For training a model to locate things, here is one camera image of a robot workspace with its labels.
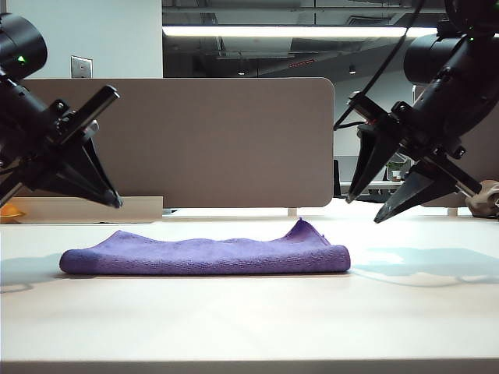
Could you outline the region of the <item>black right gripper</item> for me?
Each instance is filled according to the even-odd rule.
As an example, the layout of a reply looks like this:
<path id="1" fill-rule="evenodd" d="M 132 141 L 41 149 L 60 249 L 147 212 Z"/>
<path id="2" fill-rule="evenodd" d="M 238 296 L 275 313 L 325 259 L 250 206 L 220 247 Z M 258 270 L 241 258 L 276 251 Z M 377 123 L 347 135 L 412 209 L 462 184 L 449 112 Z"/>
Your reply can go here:
<path id="1" fill-rule="evenodd" d="M 498 102 L 498 39 L 493 34 L 419 37 L 405 54 L 404 72 L 411 83 L 424 86 L 419 98 L 392 107 L 398 121 L 382 118 L 357 129 L 360 149 L 348 203 L 375 179 L 399 144 L 416 161 L 375 223 L 452 192 L 478 193 L 478 182 L 453 161 L 465 152 L 461 137 Z"/>

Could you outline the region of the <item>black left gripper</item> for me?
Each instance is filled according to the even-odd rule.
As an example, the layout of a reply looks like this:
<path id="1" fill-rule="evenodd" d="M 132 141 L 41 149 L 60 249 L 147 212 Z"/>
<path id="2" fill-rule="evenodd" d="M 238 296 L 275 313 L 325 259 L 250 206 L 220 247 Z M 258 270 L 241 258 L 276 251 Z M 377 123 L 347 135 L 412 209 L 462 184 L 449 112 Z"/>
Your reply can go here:
<path id="1" fill-rule="evenodd" d="M 8 76 L 1 78 L 1 203 L 22 188 L 78 197 L 119 209 L 122 198 L 106 175 L 92 136 L 100 95 L 79 110 L 63 100 L 46 105 Z"/>

